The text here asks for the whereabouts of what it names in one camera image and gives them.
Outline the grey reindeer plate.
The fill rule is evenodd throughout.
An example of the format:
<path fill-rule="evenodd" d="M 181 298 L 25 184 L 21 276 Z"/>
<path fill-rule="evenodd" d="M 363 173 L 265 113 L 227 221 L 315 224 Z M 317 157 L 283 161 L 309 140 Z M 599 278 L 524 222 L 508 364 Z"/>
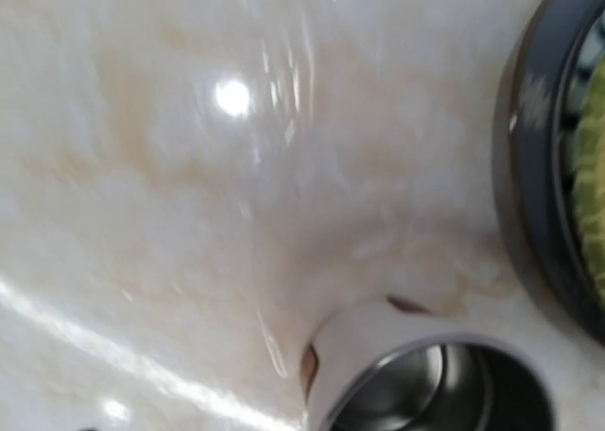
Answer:
<path fill-rule="evenodd" d="M 524 285 L 547 289 L 558 309 L 596 341 L 604 338 L 598 299 L 579 239 L 573 202 L 579 124 L 562 112 L 581 38 L 604 0 L 542 0 L 501 78 L 492 141 L 500 232 Z"/>

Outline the ribbed round woven plate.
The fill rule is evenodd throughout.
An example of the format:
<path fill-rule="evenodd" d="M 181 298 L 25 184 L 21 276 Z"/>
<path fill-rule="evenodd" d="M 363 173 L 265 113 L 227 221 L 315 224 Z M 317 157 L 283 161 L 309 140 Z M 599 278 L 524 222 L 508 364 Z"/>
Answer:
<path fill-rule="evenodd" d="M 604 301 L 604 62 L 594 71 L 575 141 L 574 213 L 582 255 Z"/>

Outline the white blue striped plate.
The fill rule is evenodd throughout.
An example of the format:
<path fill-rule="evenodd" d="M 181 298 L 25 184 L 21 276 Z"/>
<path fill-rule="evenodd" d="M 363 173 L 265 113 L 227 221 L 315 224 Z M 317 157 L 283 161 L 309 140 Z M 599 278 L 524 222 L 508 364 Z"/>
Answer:
<path fill-rule="evenodd" d="M 604 56 L 604 13 L 580 39 L 577 57 L 572 63 L 567 97 L 562 112 L 565 131 L 576 129 L 597 64 Z"/>

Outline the white brown ceramic cup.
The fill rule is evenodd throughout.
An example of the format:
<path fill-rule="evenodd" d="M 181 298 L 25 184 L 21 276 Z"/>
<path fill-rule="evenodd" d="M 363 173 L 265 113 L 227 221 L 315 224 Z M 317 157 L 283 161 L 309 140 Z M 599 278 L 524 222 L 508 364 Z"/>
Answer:
<path fill-rule="evenodd" d="M 536 364 L 508 342 L 393 298 L 362 302 L 312 336 L 310 430 L 556 430 Z"/>

